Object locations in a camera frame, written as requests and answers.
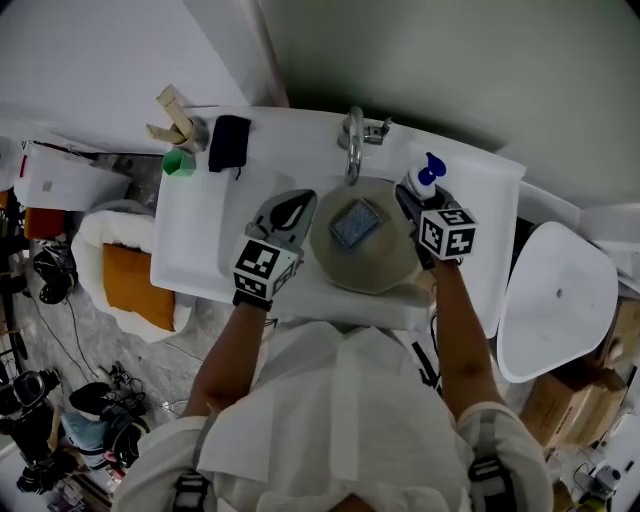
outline faucet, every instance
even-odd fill
[[[351,107],[338,134],[338,145],[347,151],[345,182],[348,186],[355,185],[360,176],[363,144],[382,145],[390,129],[390,117],[384,120],[382,126],[365,126],[362,109],[358,106]]]

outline blue sponge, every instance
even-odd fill
[[[329,229],[347,249],[353,249],[382,224],[382,219],[364,199],[358,199]]]

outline white sink basin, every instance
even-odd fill
[[[198,109],[213,127],[219,115],[252,120],[247,165],[236,171],[207,171],[198,155],[190,178],[163,175],[151,280],[156,286],[231,302],[229,259],[237,237],[269,197],[311,188],[319,197],[344,183],[346,152],[336,143],[344,116],[324,112],[258,107]],[[393,125],[382,146],[365,145],[362,176],[399,181],[411,162],[431,151],[448,174],[439,183],[479,222],[477,245],[462,272],[488,336],[495,334],[502,306],[516,219],[518,186],[524,167],[464,144]],[[424,329],[430,306],[426,296],[406,284],[378,296],[333,286],[305,241],[305,263],[276,296],[273,315]]]
[[[611,260],[557,222],[538,227],[511,274],[498,364],[525,382],[594,350],[611,325],[618,278]]]

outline white wall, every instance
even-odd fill
[[[184,0],[251,105],[289,106],[258,0]]]
[[[14,0],[0,15],[0,118],[116,151],[155,151],[145,123],[173,83],[191,105],[246,105],[177,0]]]
[[[640,200],[640,19],[625,0],[261,4],[292,106],[395,114],[581,206]]]

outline cardboard box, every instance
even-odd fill
[[[570,512],[573,510],[573,500],[566,485],[558,481],[553,484],[553,512]]]
[[[640,301],[620,298],[604,341],[587,357],[590,364],[611,368],[630,361],[640,348]]]
[[[574,361],[536,380],[520,418],[544,449],[588,446],[607,431],[625,392],[614,371]]]

